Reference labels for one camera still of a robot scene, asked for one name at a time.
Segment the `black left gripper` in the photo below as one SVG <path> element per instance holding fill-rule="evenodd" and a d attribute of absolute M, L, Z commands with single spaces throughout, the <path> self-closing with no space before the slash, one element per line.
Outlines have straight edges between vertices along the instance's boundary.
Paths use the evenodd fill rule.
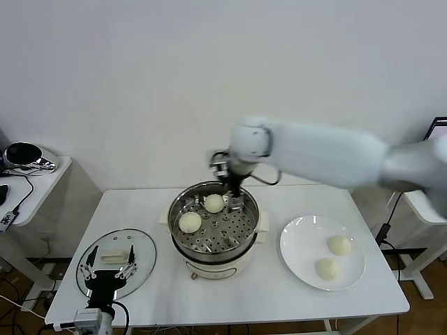
<path fill-rule="evenodd" d="M 93 270 L 98 246 L 80 263 L 79 270 L 84 277 L 86 287 L 91 291 L 88 308 L 105 309 L 112 306 L 115 292 L 121 288 L 121 279 L 129 280 L 138 269 L 135 262 L 134 245 L 131 246 L 127 265 L 118 270 Z"/>

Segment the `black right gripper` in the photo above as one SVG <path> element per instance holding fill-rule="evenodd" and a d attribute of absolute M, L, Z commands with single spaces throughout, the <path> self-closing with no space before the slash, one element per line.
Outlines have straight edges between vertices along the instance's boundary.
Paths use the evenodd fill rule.
<path fill-rule="evenodd" d="M 222 197 L 228 199 L 228 208 L 231 211 L 240 210 L 244 206 L 244 196 L 241 195 L 242 182 L 249 178 L 250 174 L 238 174 L 232 170 L 222 180 Z"/>

